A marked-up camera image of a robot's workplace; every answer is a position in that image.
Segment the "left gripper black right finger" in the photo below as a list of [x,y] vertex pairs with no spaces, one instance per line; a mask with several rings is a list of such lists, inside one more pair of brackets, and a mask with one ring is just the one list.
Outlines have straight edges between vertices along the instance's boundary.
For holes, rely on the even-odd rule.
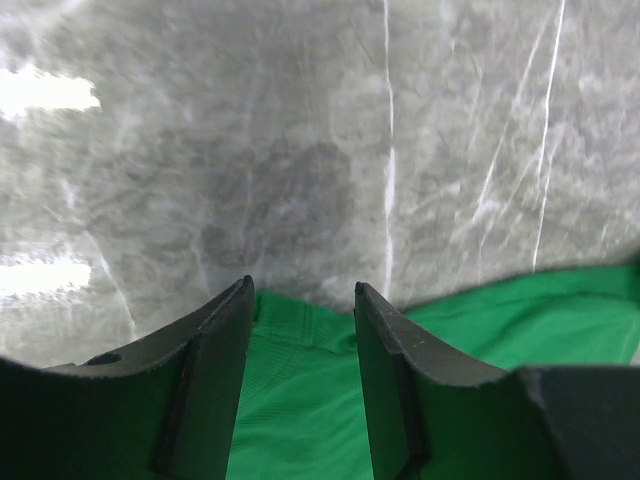
[[635,366],[480,361],[401,314],[371,285],[354,320],[377,479],[635,479]]

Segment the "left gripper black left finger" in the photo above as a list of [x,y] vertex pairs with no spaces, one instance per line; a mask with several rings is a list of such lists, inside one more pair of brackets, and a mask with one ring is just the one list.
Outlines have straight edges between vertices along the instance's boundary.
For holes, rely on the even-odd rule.
[[250,277],[89,361],[1,362],[5,479],[222,479],[248,355]]

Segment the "green tank top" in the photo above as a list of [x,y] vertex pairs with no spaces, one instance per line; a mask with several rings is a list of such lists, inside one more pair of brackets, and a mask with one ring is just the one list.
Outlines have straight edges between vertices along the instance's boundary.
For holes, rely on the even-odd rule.
[[[639,346],[639,269],[539,272],[438,299],[409,316],[505,369],[628,364]],[[351,315],[258,293],[227,475],[372,477]]]

